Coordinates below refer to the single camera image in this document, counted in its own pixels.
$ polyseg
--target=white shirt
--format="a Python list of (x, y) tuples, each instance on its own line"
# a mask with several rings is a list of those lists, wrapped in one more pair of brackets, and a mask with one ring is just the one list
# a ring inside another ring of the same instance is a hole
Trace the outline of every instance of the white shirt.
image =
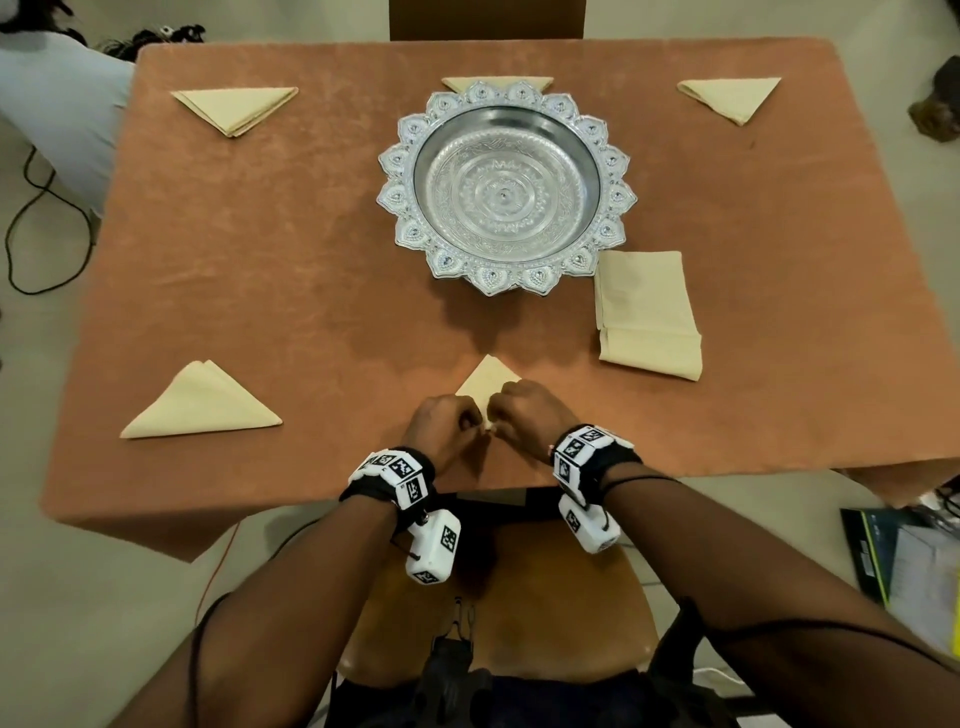
[(133, 64), (59, 33), (0, 34), (0, 114), (100, 217)]

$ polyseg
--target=napkin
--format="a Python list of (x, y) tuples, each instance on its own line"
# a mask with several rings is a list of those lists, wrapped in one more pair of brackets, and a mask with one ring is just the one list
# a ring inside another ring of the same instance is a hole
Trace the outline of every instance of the napkin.
[(281, 425), (283, 421), (212, 361), (191, 361), (120, 437), (185, 435)]
[(173, 97), (225, 136), (248, 132), (297, 95), (286, 88), (204, 88), (173, 91)]
[(700, 333), (678, 251), (605, 251), (597, 262), (593, 292), (603, 361), (700, 378)]
[(743, 126), (777, 87), (779, 78), (681, 81), (677, 89)]
[(485, 84), (495, 85), (497, 88), (506, 88), (517, 81), (525, 81), (537, 91), (543, 91), (553, 83), (549, 76), (469, 76), (443, 79), (444, 85), (457, 93), (463, 93), (473, 84), (482, 81)]
[(457, 390), (458, 395), (473, 397), (473, 401), (480, 407), (486, 429), (491, 428), (490, 420), (487, 417), (487, 405), (490, 403), (490, 397), (499, 392), (508, 381), (520, 381), (520, 377), (515, 375), (510, 367), (498, 358), (487, 354), (483, 357), (483, 361), (477, 365), (477, 368), (473, 370), (473, 373), (467, 377), (467, 380), (460, 385), (460, 389)]

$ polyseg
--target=gray floor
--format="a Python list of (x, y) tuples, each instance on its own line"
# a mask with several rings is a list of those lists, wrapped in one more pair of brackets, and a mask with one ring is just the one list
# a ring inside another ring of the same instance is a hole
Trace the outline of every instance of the gray floor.
[[(201, 22), (211, 40), (386, 40), (387, 0), (72, 0), (91, 40), (147, 23)], [(960, 142), (917, 135), (905, 114), (934, 70), (960, 50), (943, 0), (589, 0), (592, 37), (816, 35), (840, 48), (931, 288), (960, 336)], [(19, 167), (28, 145), (0, 119), (0, 221), (29, 198)], [(75, 213), (51, 201), (21, 226), (23, 284), (58, 279), (83, 253)], [(223, 544), (185, 565), (43, 519), (36, 499), (75, 342), (84, 282), (39, 298), (0, 283), (0, 724), (103, 725), (192, 624)], [(692, 484), (852, 578), (836, 508), (876, 502), (834, 473), (704, 478)], [(296, 509), (241, 526), (214, 585), (234, 586), (308, 518)], [(635, 553), (644, 581), (655, 576)], [(676, 606), (648, 590), (662, 630)], [(703, 665), (718, 665), (704, 650)]]

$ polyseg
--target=silver tray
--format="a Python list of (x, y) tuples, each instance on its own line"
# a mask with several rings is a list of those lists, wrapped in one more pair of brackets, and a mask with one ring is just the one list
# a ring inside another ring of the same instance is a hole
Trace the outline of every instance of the silver tray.
[(545, 296), (561, 275), (592, 276), (597, 253), (626, 241), (630, 158), (568, 94), (477, 82), (432, 94), (397, 131), (379, 158), (377, 201), (397, 217), (397, 245), (425, 251), (436, 278)]

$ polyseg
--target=orange tablecloth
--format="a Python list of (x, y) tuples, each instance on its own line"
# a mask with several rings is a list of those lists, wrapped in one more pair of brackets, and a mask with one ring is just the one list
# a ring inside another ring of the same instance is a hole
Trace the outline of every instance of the orange tablecloth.
[[(680, 250), (700, 382), (601, 363), (590, 279), (487, 299), (393, 243), (396, 121), (442, 76), (554, 76), (633, 158), (623, 250)], [(677, 81), (782, 76), (744, 128)], [(297, 85), (226, 139), (170, 96)], [(335, 497), (493, 353), (676, 475), (960, 455), (960, 372), (832, 47), (816, 39), (152, 46), (138, 64), (43, 507), (183, 558)], [(193, 359), (284, 419), (121, 441)], [(545, 484), (500, 442), (446, 489)]]

